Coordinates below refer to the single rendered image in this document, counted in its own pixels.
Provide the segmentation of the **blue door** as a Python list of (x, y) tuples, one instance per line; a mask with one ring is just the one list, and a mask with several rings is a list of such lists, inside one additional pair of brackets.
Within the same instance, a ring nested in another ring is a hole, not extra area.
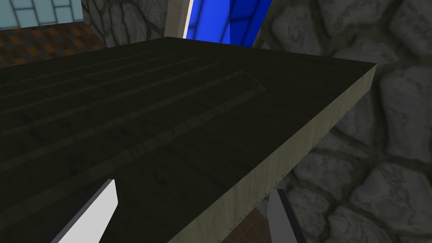
[(193, 0), (186, 39), (253, 46), (272, 0)]

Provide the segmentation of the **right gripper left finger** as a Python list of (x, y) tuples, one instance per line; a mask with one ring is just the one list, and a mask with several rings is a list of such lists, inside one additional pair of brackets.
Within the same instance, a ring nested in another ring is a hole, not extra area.
[(117, 206), (116, 183), (108, 179), (61, 221), (50, 243), (99, 243)]

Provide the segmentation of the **dark wooden table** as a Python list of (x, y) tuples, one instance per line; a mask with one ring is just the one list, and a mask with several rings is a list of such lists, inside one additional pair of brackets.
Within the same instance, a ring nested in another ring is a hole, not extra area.
[(49, 243), (108, 179), (100, 243), (220, 243), (375, 69), (170, 37), (0, 69), (0, 243)]

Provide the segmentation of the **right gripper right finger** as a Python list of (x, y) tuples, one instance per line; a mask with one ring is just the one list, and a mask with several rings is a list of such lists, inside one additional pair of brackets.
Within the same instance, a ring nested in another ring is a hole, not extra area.
[(269, 195), (267, 218), (272, 243), (307, 243), (285, 191), (272, 189)]

